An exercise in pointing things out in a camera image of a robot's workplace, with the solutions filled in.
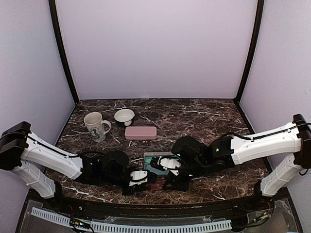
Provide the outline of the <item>clear pink sunglasses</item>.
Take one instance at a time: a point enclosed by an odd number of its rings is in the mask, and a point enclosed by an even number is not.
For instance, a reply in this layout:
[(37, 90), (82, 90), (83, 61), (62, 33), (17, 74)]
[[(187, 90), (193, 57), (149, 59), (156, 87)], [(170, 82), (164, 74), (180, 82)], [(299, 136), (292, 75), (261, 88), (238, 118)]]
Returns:
[(146, 184), (145, 187), (148, 188), (149, 190), (153, 190), (153, 191), (162, 190), (164, 183), (165, 183), (164, 179), (159, 179), (155, 183)]

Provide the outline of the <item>grey case teal lining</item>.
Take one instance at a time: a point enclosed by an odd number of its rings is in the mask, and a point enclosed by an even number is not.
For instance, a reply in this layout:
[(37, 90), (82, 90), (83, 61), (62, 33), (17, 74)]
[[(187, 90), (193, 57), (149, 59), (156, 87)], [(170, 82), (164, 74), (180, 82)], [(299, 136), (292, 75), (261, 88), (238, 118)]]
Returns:
[(160, 176), (166, 176), (168, 175), (168, 171), (162, 171), (159, 169), (155, 169), (153, 167), (151, 167), (150, 162), (153, 158), (159, 158), (160, 156), (169, 156), (172, 155), (169, 151), (168, 152), (145, 152), (143, 154), (143, 158), (144, 158), (144, 169), (147, 169), (151, 172), (154, 172), (156, 175), (160, 175)]

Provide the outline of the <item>pink glasses case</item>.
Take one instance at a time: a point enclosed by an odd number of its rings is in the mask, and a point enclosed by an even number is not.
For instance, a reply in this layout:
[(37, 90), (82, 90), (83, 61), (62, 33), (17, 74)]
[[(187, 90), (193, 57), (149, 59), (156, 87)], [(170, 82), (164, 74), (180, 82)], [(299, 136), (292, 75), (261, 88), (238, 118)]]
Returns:
[(128, 140), (153, 140), (157, 138), (157, 128), (154, 126), (129, 126), (125, 129)]

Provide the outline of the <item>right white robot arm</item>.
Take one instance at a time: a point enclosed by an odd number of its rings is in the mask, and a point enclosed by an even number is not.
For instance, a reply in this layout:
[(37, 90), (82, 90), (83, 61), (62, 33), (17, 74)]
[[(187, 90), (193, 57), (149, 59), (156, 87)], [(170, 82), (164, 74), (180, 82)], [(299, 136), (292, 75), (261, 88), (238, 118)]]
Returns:
[(190, 180), (209, 175), (258, 158), (287, 153), (283, 161), (255, 186), (255, 195), (248, 199), (248, 207), (259, 210), (296, 174), (311, 167), (311, 125), (301, 114), (279, 128), (242, 136), (226, 133), (209, 146), (191, 136), (183, 136), (174, 144), (174, 158), (157, 161), (168, 170), (166, 182), (174, 189), (187, 190)]

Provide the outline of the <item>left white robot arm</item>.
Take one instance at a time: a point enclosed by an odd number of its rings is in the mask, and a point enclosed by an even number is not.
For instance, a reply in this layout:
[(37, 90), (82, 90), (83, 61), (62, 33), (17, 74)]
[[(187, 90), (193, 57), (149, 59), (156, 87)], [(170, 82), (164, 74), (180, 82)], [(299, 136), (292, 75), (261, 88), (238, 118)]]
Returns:
[(59, 212), (65, 211), (69, 202), (62, 196), (61, 185), (45, 176), (38, 164), (78, 183), (119, 186), (123, 195), (131, 195), (152, 180), (150, 171), (130, 167), (128, 156), (120, 150), (95, 151), (92, 158), (88, 157), (88, 151), (69, 153), (42, 140), (30, 127), (30, 123), (23, 121), (1, 135), (0, 168), (17, 174)]

